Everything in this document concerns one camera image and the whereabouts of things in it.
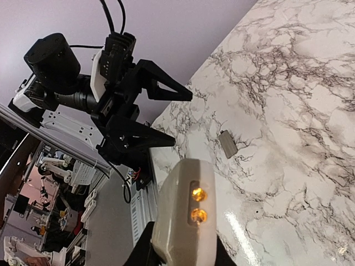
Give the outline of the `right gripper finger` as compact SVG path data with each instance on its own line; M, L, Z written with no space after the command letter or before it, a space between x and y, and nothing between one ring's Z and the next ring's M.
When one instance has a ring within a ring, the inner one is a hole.
M138 242L130 254L130 265L162 265L162 260L155 253L151 244L154 224L155 222L149 222L143 230ZM236 265L226 251L219 236L217 237L215 265Z

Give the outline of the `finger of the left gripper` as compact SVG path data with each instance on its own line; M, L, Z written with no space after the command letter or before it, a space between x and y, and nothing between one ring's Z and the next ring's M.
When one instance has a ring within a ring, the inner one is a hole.
M99 155L115 165L140 166L152 147L172 147L175 138L126 117L114 115L103 128Z
M151 60L141 59L124 77L124 94L138 96L145 89L148 98L160 101L191 101L193 93Z

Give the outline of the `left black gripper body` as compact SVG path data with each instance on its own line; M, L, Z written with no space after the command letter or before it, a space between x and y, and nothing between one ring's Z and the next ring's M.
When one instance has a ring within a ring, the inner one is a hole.
M91 113L91 120L99 130L141 130L136 121L139 107L134 104L140 93L138 83L107 90Z

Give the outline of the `white remote control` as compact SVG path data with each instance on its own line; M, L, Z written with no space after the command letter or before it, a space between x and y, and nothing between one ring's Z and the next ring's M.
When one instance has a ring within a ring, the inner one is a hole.
M166 265L214 265L217 253L215 175L203 160L179 161L163 182L151 235Z

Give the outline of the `grey battery compartment cover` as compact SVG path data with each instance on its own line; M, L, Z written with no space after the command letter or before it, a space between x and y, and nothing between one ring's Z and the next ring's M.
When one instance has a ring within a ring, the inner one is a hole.
M221 131L218 139L227 159L237 154L237 145L228 130Z

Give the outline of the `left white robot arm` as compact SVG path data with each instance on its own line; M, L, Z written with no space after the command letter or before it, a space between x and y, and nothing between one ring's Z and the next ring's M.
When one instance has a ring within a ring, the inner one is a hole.
M175 139L137 122L138 95L160 101L191 101L192 92L150 60L133 61L135 37L112 32L92 65L92 73L80 72L80 64L61 33L38 39L24 56L32 71L9 103L24 121L43 126L45 111L59 105L83 111L103 139L94 145L99 155L115 165L138 168L152 147L172 147Z

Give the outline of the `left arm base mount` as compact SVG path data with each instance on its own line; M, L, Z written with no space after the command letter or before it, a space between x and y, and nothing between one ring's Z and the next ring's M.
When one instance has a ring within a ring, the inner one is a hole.
M128 168L128 173L126 175L126 180L130 185L131 189L136 189L137 191L143 190L153 179L152 169L150 164L144 164L142 167L136 170Z

